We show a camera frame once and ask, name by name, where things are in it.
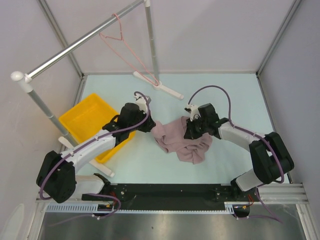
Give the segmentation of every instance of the pink cloth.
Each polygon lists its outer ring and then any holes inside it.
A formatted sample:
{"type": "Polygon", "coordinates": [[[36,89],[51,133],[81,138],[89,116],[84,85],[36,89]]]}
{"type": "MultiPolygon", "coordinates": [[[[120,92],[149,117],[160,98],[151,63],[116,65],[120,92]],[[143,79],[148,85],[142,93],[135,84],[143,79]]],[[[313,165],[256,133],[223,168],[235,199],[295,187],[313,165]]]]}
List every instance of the pink cloth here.
{"type": "Polygon", "coordinates": [[[187,119],[183,116],[166,125],[156,121],[151,133],[166,153],[176,152],[180,161],[199,164],[205,160],[205,152],[211,146],[212,137],[205,133],[198,139],[184,139],[187,119]]]}

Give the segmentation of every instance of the yellow basket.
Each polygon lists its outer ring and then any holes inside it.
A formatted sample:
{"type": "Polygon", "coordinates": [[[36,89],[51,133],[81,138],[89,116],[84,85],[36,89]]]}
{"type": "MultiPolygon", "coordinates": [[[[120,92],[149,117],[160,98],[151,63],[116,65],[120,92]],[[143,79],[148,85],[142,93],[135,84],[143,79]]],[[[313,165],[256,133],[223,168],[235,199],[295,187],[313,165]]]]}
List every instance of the yellow basket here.
{"type": "MultiPolygon", "coordinates": [[[[63,114],[59,120],[75,140],[82,143],[99,132],[115,115],[118,113],[111,106],[97,94],[92,93],[63,114]]],[[[135,134],[136,132],[131,132],[127,140],[115,148],[101,153],[95,160],[101,164],[105,163],[135,134]]]]}

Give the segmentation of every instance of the white pipe connector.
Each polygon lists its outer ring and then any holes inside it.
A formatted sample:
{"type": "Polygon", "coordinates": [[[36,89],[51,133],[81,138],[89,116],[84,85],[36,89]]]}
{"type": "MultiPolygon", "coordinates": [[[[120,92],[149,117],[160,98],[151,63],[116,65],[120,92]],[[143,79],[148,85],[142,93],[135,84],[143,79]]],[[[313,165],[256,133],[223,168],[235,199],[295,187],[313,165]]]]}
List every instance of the white pipe connector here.
{"type": "Polygon", "coordinates": [[[27,74],[23,74],[20,71],[14,71],[11,73],[10,77],[12,81],[19,84],[25,93],[30,93],[33,90],[32,86],[29,84],[31,81],[28,81],[30,78],[27,74]]]}
{"type": "Polygon", "coordinates": [[[150,0],[144,0],[144,7],[150,7],[150,0]]]}
{"type": "Polygon", "coordinates": [[[179,100],[184,99],[184,96],[183,96],[181,93],[176,92],[175,90],[172,90],[171,88],[163,85],[161,81],[159,81],[159,85],[158,85],[158,86],[155,86],[155,85],[153,85],[153,84],[151,83],[152,80],[151,80],[150,78],[146,77],[146,78],[147,78],[149,81],[151,81],[151,82],[149,82],[147,79],[145,79],[145,78],[144,78],[140,73],[138,73],[137,71],[135,71],[135,72],[133,73],[133,76],[135,76],[135,77],[138,78],[138,79],[141,79],[141,80],[145,81],[145,82],[148,83],[148,84],[151,84],[155,90],[162,90],[162,91],[164,91],[165,93],[170,94],[171,96],[173,96],[173,97],[175,97],[175,98],[177,98],[177,99],[179,99],[179,100]]]}

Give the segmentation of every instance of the metal rod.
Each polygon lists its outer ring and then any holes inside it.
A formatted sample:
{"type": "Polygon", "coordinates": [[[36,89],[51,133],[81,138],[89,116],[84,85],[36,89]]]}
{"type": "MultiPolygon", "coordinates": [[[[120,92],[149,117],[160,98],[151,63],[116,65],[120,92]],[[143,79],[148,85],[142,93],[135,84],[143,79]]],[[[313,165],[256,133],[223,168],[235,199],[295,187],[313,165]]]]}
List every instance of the metal rod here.
{"type": "Polygon", "coordinates": [[[146,15],[146,23],[148,25],[148,32],[149,32],[153,74],[157,80],[160,80],[159,79],[159,66],[158,66],[158,60],[157,60],[157,55],[156,55],[156,45],[155,45],[154,30],[153,30],[153,26],[152,26],[150,6],[145,7],[145,15],[146,15]]]}
{"type": "Polygon", "coordinates": [[[71,136],[68,130],[59,122],[57,117],[51,112],[51,110],[47,107],[47,105],[42,101],[39,95],[32,90],[31,92],[27,93],[30,98],[38,105],[38,107],[44,112],[44,114],[50,119],[50,121],[59,129],[59,131],[63,134],[63,136],[68,139],[71,144],[74,146],[78,145],[75,139],[71,136]]]}
{"type": "Polygon", "coordinates": [[[280,40],[283,38],[286,29],[288,28],[289,24],[292,22],[295,14],[296,14],[296,12],[302,2],[303,2],[303,0],[295,0],[292,3],[290,10],[288,11],[287,15],[285,16],[278,32],[276,33],[268,51],[266,52],[260,66],[256,72],[257,76],[260,76],[262,71],[265,69],[265,66],[267,65],[269,59],[271,58],[271,56],[275,52],[275,49],[278,47],[280,40]]]}
{"type": "MultiPolygon", "coordinates": [[[[55,36],[57,37],[58,41],[60,42],[61,46],[63,48],[66,48],[69,44],[67,43],[67,40],[66,40],[64,34],[62,33],[62,31],[56,21],[56,18],[53,15],[48,3],[46,2],[46,0],[37,0],[37,2],[39,3],[39,6],[43,11],[44,16],[46,17],[50,26],[52,27],[52,30],[53,30],[55,36]]],[[[70,53],[68,55],[68,58],[72,64],[74,70],[78,74],[79,78],[82,78],[83,73],[82,73],[80,66],[79,66],[75,56],[73,55],[73,53],[70,53]]]]}
{"type": "MultiPolygon", "coordinates": [[[[126,14],[131,12],[134,8],[136,8],[137,6],[142,4],[143,2],[144,2],[144,0],[136,0],[132,4],[130,4],[129,6],[123,8],[122,10],[117,12],[116,14],[118,15],[119,18],[122,18],[123,16],[125,16],[126,14]]],[[[50,59],[48,59],[47,61],[45,61],[44,63],[42,63],[38,67],[36,67],[35,69],[33,69],[32,71],[30,71],[28,73],[28,77],[31,79],[34,79],[36,76],[41,74],[43,71],[45,71],[46,69],[51,67],[53,64],[55,64],[56,62],[61,60],[63,57],[65,57],[66,55],[71,53],[73,50],[75,50],[76,48],[78,48],[79,46],[84,44],[86,41],[93,38],[95,35],[100,33],[105,28],[109,27],[111,24],[115,23],[116,21],[117,21],[117,18],[115,16],[108,18],[106,21],[101,23],[99,26],[95,27],[94,29],[92,29],[91,31],[89,31],[88,33],[86,33],[85,35],[80,37],[78,40],[71,43],[68,47],[66,47],[62,51],[58,52],[56,55],[54,55],[53,57],[51,57],[50,59]]]]}

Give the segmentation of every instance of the pink towel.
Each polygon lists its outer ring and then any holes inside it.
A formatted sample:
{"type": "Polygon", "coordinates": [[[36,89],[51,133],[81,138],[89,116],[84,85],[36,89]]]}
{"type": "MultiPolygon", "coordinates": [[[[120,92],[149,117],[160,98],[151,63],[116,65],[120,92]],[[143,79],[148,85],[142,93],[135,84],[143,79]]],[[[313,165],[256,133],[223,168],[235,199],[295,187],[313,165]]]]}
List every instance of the pink towel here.
{"type": "Polygon", "coordinates": [[[199,164],[205,160],[205,152],[211,146],[212,137],[205,133],[198,139],[184,139],[187,119],[183,116],[166,125],[156,121],[151,133],[166,153],[176,152],[180,161],[199,164]]]}

